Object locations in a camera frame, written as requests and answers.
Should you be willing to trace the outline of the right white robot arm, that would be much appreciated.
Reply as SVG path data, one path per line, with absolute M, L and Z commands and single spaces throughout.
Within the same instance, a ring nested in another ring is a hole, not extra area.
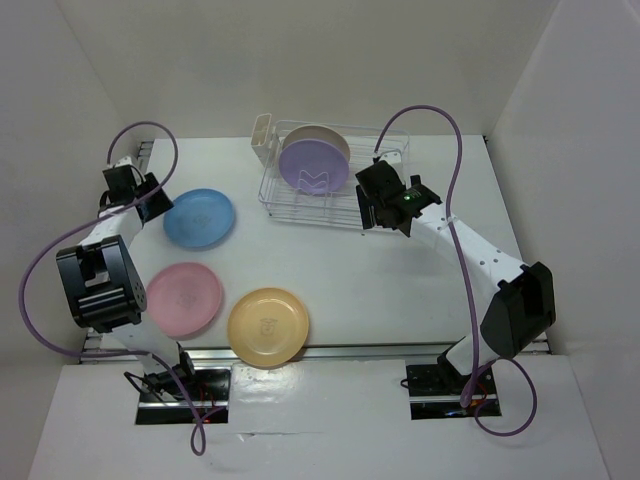
M 553 277 L 543 263 L 527 265 L 447 216 L 445 204 L 418 175 L 407 186 L 380 160 L 356 179 L 364 228 L 398 230 L 452 263 L 463 260 L 474 296 L 488 303 L 478 322 L 478 346 L 467 335 L 439 356 L 437 379 L 444 390 L 457 393 L 470 384 L 474 355 L 480 367 L 512 359 L 555 323 Z

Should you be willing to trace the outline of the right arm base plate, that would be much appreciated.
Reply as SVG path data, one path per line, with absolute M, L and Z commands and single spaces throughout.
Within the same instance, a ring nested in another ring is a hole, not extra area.
M 501 415 L 497 387 L 491 369 L 484 371 L 470 405 L 463 408 L 459 399 L 466 380 L 448 386 L 437 374 L 434 364 L 406 366 L 406 376 L 400 386 L 408 391 L 412 420 L 471 418 L 477 407 L 480 416 Z

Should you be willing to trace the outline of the cream plate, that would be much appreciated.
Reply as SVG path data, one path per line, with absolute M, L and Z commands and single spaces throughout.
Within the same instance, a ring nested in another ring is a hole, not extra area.
M 351 149 L 346 139 L 336 130 L 320 124 L 307 124 L 293 129 L 285 136 L 281 149 L 284 150 L 294 142 L 307 139 L 329 143 L 336 147 L 347 161 L 351 159 Z

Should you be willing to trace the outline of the blue plate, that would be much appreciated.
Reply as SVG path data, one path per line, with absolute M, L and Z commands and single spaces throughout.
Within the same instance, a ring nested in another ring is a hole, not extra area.
M 218 190 L 190 190 L 173 203 L 164 215 L 163 229 L 168 240 L 178 247 L 188 250 L 214 247 L 234 226 L 233 203 Z

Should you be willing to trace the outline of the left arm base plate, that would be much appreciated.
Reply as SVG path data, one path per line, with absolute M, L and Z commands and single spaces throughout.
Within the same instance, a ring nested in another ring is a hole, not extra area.
M 197 369 L 196 383 L 187 386 L 189 397 L 198 414 L 205 416 L 205 424 L 227 424 L 228 401 L 231 387 L 231 368 L 215 366 Z M 188 425 L 194 417 L 186 401 L 171 397 L 168 393 L 154 394 L 142 390 L 135 416 L 135 424 L 141 426 Z

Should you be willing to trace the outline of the purple plate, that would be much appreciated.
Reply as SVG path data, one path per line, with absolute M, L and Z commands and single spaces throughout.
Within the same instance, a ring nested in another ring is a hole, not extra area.
M 332 144 L 303 139 L 286 146 L 278 159 L 279 173 L 292 188 L 311 195 L 339 190 L 349 176 L 349 163 Z

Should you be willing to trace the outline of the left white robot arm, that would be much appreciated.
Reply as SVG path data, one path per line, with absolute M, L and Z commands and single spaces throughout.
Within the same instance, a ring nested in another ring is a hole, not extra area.
M 151 320 L 147 294 L 129 247 L 146 223 L 173 208 L 159 185 L 124 157 L 103 171 L 107 190 L 99 203 L 100 222 L 79 244 L 56 254 L 70 312 L 76 324 L 117 340 L 142 364 L 135 383 L 160 400 L 184 400 L 199 378 L 182 346 Z

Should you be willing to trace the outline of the pink plate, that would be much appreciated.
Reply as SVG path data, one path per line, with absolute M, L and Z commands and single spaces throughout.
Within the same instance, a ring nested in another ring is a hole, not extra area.
M 157 273 L 146 287 L 147 312 L 169 337 L 188 337 L 218 313 L 224 290 L 218 276 L 195 262 L 176 263 Z

